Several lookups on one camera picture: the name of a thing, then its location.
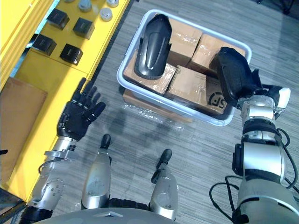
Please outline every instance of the brown cardboard panel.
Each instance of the brown cardboard panel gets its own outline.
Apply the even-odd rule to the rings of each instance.
[[[178,66],[165,96],[212,114],[223,114],[226,107],[218,79],[182,66]]]
[[[148,79],[138,76],[134,72],[136,56],[137,56],[137,51],[135,51],[133,57],[131,58],[130,62],[128,63],[128,66],[126,67],[126,69],[124,71],[124,77],[128,81],[135,83],[145,89],[153,91],[159,95],[164,95],[177,68],[170,64],[166,64],[164,73],[161,76],[161,78],[159,78],[157,80],[148,80]]]
[[[214,56],[219,52],[221,47],[234,48],[240,54],[245,56],[245,51],[243,49],[238,48],[225,41],[219,40],[213,36],[203,34],[187,67],[206,75],[216,75],[215,71],[210,69],[209,66]]]
[[[143,100],[140,100],[140,99],[136,98],[130,90],[126,89],[122,96],[123,96],[124,100],[126,102],[130,103],[130,104],[133,104],[133,105],[145,108],[147,110],[153,111],[155,113],[158,113],[158,114],[160,114],[162,116],[165,116],[167,118],[170,118],[172,120],[181,121],[181,122],[185,122],[185,123],[191,123],[192,122],[192,118],[182,117],[177,113],[174,113],[172,111],[166,110],[166,109],[164,109],[162,107],[159,107],[157,105],[154,105],[154,104],[151,104],[149,102],[146,102],[146,101],[143,101]]]
[[[192,58],[202,31],[174,19],[169,19],[172,33],[168,63],[173,66],[186,66]]]
[[[20,80],[9,78],[0,95],[1,182],[6,182],[29,135],[47,93]]]

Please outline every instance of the white plastic bin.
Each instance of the white plastic bin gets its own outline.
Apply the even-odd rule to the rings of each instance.
[[[251,49],[248,45],[246,45],[245,43],[242,43],[240,41],[237,41],[233,38],[230,38],[228,36],[222,35],[220,33],[217,33],[215,31],[212,31],[208,28],[202,27],[200,25],[197,25],[195,23],[189,22],[187,20],[184,20],[180,17],[177,17],[175,15],[171,15],[167,12],[161,11],[161,10],[157,10],[157,9],[152,9],[150,11],[148,11],[142,18],[139,27],[137,28],[137,31],[135,32],[135,35],[132,39],[132,42],[130,43],[128,50],[124,56],[123,61],[121,62],[121,65],[117,71],[117,81],[120,83],[120,85],[122,85],[123,87],[125,87],[126,89],[129,89],[132,91],[132,93],[134,94],[135,97],[151,102],[157,106],[163,107],[167,110],[173,111],[181,116],[184,117],[190,117],[193,119],[200,119],[203,120],[205,122],[208,122],[210,124],[216,125],[216,126],[225,126],[228,125],[234,115],[235,112],[235,108],[227,105],[227,108],[224,112],[223,115],[216,115],[216,116],[208,116],[204,113],[201,113],[197,110],[194,110],[192,108],[186,107],[184,105],[181,105],[179,103],[173,102],[170,99],[167,99],[163,96],[160,96],[158,94],[155,94],[149,90],[146,90],[140,86],[137,86],[129,81],[127,81],[124,76],[123,76],[123,72],[127,66],[127,64],[129,63],[131,57],[133,56],[133,53],[135,51],[135,49],[138,48],[139,46],[139,41],[140,41],[140,37],[143,35],[144,30],[146,25],[148,24],[148,22],[156,15],[156,14],[164,14],[166,16],[168,16],[169,18],[173,18],[175,20],[178,20],[180,22],[186,23],[190,26],[193,26],[195,28],[198,28],[200,30],[202,30],[202,32],[204,34],[209,34],[211,36],[217,37],[218,39],[224,40],[228,43],[231,43],[241,49],[245,50],[245,57],[248,61],[248,63],[250,62],[251,59]]]

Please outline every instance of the wire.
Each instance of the wire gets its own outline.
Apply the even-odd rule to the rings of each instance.
[[[285,181],[288,182],[288,184],[291,184],[291,181],[288,178],[285,178]],[[299,189],[293,186],[294,190],[299,194]]]
[[[44,167],[45,165],[49,164],[49,163],[52,163],[52,162],[58,162],[58,161],[64,161],[64,160],[67,160],[67,159],[63,159],[63,158],[55,158],[53,160],[49,160],[49,161],[46,161],[44,162],[42,165],[39,166],[38,168],[38,172],[39,174],[41,174],[41,168]]]
[[[228,182],[229,177],[237,178],[237,179],[242,179],[242,178],[239,177],[239,176],[234,176],[234,175],[229,175],[229,176],[224,177],[225,183],[226,183],[226,186],[227,186],[227,189],[228,189],[228,198],[229,198],[230,207],[232,208],[232,211],[234,212],[235,211],[235,206],[234,206],[234,202],[233,202],[233,198],[232,198],[232,192],[230,190],[230,186],[229,186],[229,182]]]
[[[281,129],[281,128],[278,128],[277,131],[278,131],[278,133],[279,133],[279,131],[281,131],[281,132],[285,135],[285,137],[286,137],[286,139],[287,139],[287,142],[286,142],[285,144],[284,144],[284,143],[282,143],[282,144],[283,144],[283,148],[284,148],[284,150],[285,150],[285,153],[286,153],[286,155],[289,157],[289,160],[290,160],[290,162],[291,162],[291,164],[292,164],[292,166],[293,166],[293,169],[294,169],[294,180],[293,180],[293,182],[289,183],[290,181],[288,180],[288,181],[289,181],[289,182],[288,182],[288,181],[286,180],[287,178],[285,178],[285,180],[289,183],[289,186],[287,186],[286,188],[287,188],[287,189],[290,189],[290,188],[293,188],[293,187],[295,186],[295,184],[296,184],[296,182],[297,182],[297,180],[298,180],[298,170],[297,170],[296,164],[295,164],[295,162],[294,162],[292,156],[290,155],[288,149],[286,148],[286,147],[290,144],[290,142],[291,142],[288,133],[287,133],[285,130]]]
[[[210,199],[211,199],[211,201],[212,201],[213,206],[214,206],[216,209],[218,209],[218,211],[221,212],[226,218],[228,218],[231,222],[233,222],[233,219],[219,207],[219,205],[214,201],[214,199],[213,199],[213,197],[212,197],[212,191],[213,191],[214,187],[216,187],[216,186],[218,186],[218,185],[223,185],[223,184],[227,185],[226,182],[220,182],[220,183],[216,183],[216,184],[214,184],[214,185],[210,188],[209,196],[210,196]],[[233,188],[235,188],[235,189],[237,189],[237,190],[239,190],[239,187],[236,186],[236,185],[234,185],[234,184],[228,183],[228,185],[229,185],[229,186],[232,186]]]
[[[285,144],[283,143],[283,145],[284,145],[285,147],[288,147],[288,145],[289,145],[290,142],[291,142],[291,139],[290,139],[288,133],[287,133],[284,129],[281,129],[281,128],[278,128],[278,129],[276,129],[276,130],[277,130],[278,132],[281,131],[281,132],[285,135],[287,142],[286,142]]]

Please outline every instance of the robot leg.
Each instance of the robot leg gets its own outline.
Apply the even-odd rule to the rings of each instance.
[[[152,183],[156,186],[150,200],[149,209],[161,216],[175,220],[178,211],[178,186],[176,179],[167,166],[171,155],[172,151],[170,149],[163,152],[157,164],[157,170],[151,178]]]
[[[102,138],[99,152],[84,184],[81,209],[105,207],[110,198],[111,157],[107,152],[110,140],[109,134]]]

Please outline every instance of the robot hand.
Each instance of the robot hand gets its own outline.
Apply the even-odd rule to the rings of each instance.
[[[88,126],[106,107],[103,102],[97,103],[100,94],[97,93],[94,96],[97,87],[92,87],[92,82],[88,82],[83,92],[80,93],[85,82],[86,79],[82,78],[71,100],[65,105],[57,125],[59,137],[63,136],[79,141],[85,136]]]

